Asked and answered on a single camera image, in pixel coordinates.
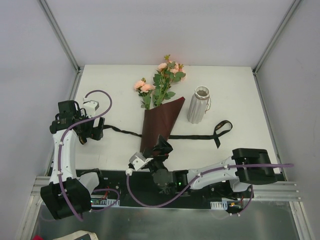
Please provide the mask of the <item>black ribbon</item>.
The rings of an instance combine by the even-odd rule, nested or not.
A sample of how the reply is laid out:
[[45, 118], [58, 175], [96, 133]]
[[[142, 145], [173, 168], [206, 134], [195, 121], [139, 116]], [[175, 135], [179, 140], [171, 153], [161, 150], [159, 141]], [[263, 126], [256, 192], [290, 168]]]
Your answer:
[[[217, 133], [217, 131], [220, 130], [224, 125], [229, 125], [230, 128], [227, 130], [223, 130], [220, 133]], [[223, 120], [218, 125], [215, 126], [214, 132], [212, 135], [168, 135], [167, 137], [165, 137], [165, 135], [162, 134], [162, 136], [166, 140], [214, 140], [216, 147], [219, 148], [221, 145], [219, 137], [230, 132], [232, 130], [232, 128], [233, 128], [233, 125], [230, 121]], [[121, 130], [121, 129], [119, 129], [115, 126], [112, 126], [112, 125], [104, 125], [103, 130], [105, 130], [105, 129], [112, 129], [113, 131], [118, 132], [118, 133], [133, 135], [133, 136], [141, 138], [142, 140], [146, 139], [147, 143], [151, 143], [151, 141], [152, 141], [151, 139], [147, 139], [146, 134], [138, 134], [138, 133], [135, 133], [132, 131]], [[81, 144], [85, 144], [86, 142], [87, 142], [87, 140], [80, 140]]]

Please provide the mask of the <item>white ribbed ceramic vase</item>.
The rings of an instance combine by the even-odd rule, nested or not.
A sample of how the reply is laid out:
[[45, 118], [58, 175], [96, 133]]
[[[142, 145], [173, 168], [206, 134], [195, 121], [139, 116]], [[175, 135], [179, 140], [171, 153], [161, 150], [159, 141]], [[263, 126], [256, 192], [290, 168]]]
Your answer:
[[192, 124], [200, 123], [211, 108], [211, 102], [210, 90], [206, 86], [198, 86], [190, 101], [187, 120]]

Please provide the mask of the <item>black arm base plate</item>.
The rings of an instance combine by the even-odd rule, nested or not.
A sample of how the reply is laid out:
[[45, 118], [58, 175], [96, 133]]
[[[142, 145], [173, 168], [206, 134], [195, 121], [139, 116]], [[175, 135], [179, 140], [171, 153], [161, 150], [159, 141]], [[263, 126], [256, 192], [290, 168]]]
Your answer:
[[[134, 172], [129, 177], [129, 187], [133, 195], [143, 204], [149, 206], [158, 206], [170, 201], [177, 194], [179, 194], [184, 187], [187, 186], [187, 171], [178, 170], [173, 171], [175, 190], [170, 194], [160, 193], [160, 189], [155, 185], [153, 177], [148, 171]], [[126, 183], [126, 176], [123, 170], [100, 170], [99, 189], [112, 188], [120, 193], [121, 207], [140, 207], [129, 194]], [[192, 190], [188, 188], [181, 196], [173, 202], [164, 206], [164, 208], [171, 209], [196, 209], [204, 210], [210, 208], [210, 202], [220, 202], [226, 200], [235, 203], [231, 206], [231, 212], [237, 213], [244, 207], [244, 199], [251, 197], [250, 187], [246, 187], [244, 191], [233, 192], [230, 182], [219, 181], [211, 183], [208, 186], [199, 190]]]

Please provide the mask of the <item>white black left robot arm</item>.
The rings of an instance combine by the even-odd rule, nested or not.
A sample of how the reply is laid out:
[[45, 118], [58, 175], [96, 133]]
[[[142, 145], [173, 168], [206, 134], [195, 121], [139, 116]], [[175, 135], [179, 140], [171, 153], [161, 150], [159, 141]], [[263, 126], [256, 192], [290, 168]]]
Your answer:
[[40, 189], [40, 196], [55, 220], [71, 216], [81, 217], [91, 210], [91, 193], [105, 191], [106, 183], [98, 168], [76, 173], [76, 143], [84, 145], [88, 139], [99, 141], [103, 137], [105, 119], [94, 117], [99, 103], [84, 99], [80, 106], [74, 100], [58, 103], [49, 130], [54, 141], [54, 156], [49, 184]]

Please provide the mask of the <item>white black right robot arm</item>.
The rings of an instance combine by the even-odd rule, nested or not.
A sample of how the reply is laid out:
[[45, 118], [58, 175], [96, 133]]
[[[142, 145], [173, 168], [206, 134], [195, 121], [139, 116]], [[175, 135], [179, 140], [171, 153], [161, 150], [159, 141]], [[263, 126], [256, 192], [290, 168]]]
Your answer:
[[164, 194], [171, 194], [188, 187], [201, 190], [209, 185], [228, 181], [225, 192], [230, 197], [237, 197], [249, 185], [268, 185], [277, 181], [274, 168], [268, 166], [271, 161], [267, 150], [256, 148], [237, 148], [232, 156], [221, 162], [203, 168], [169, 171], [164, 162], [173, 147], [163, 138], [158, 137], [155, 146], [142, 152], [142, 169], [148, 169], [155, 185]]

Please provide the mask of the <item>brown wrapping paper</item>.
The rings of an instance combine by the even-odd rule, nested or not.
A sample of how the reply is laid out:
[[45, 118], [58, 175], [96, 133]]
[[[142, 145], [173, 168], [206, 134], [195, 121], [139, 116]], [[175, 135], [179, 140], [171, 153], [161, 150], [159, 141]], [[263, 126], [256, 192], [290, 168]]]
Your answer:
[[144, 111], [140, 141], [141, 153], [145, 149], [153, 148], [158, 142], [159, 135], [166, 141], [169, 139], [184, 102], [185, 98], [180, 97], [153, 109]]

